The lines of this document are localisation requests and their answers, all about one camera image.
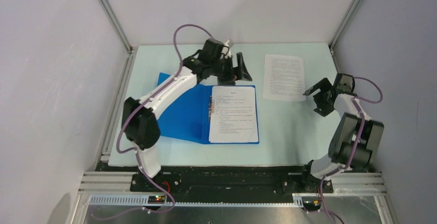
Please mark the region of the white paper sheet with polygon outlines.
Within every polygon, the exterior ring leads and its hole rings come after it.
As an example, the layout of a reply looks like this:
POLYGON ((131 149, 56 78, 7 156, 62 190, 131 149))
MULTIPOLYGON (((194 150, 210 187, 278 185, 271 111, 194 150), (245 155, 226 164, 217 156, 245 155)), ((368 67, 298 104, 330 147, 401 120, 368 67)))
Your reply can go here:
POLYGON ((266 54, 264 58, 263 98, 300 102, 306 100, 303 58, 266 54))
POLYGON ((214 86, 208 141, 212 144, 258 144, 254 86, 214 86))

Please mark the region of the blue plastic folder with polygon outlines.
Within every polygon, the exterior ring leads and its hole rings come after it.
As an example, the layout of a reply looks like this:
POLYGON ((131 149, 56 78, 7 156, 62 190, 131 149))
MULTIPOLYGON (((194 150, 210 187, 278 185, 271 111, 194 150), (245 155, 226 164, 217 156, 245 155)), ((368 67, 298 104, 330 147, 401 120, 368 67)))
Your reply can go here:
POLYGON ((212 87, 198 84, 178 97, 158 119, 161 135, 199 144, 208 141, 212 87))

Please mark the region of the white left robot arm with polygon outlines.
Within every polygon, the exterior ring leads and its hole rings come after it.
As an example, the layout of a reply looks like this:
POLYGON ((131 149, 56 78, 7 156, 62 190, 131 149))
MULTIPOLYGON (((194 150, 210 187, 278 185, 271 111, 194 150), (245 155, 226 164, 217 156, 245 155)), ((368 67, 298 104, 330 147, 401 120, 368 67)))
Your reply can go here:
POLYGON ((238 80, 252 81, 243 54, 238 52, 235 58, 236 65, 229 41, 209 38, 202 49, 180 59, 177 71, 147 95, 124 101, 116 149, 120 154, 134 151, 139 171, 144 175, 142 183, 148 190, 157 191, 163 182, 158 174, 161 164, 156 146, 161 136, 160 116, 181 95, 210 76, 217 77, 219 85, 224 86, 234 86, 238 80))

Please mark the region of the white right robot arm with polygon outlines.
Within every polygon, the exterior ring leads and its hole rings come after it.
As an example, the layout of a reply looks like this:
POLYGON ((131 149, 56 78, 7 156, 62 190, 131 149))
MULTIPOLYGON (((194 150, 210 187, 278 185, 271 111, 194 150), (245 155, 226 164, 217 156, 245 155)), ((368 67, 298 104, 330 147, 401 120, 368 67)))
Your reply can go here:
POLYGON ((361 97, 355 93, 357 80, 359 77, 338 73, 334 82, 323 78, 303 93, 313 97, 316 104, 314 112, 320 116, 326 117, 336 112, 341 118, 327 154, 309 162, 309 172, 299 178, 299 185, 306 192, 319 187, 320 180, 353 169, 366 169, 374 163, 384 124, 372 119, 364 111, 361 102, 378 104, 383 100, 383 93, 377 87, 379 99, 361 97))

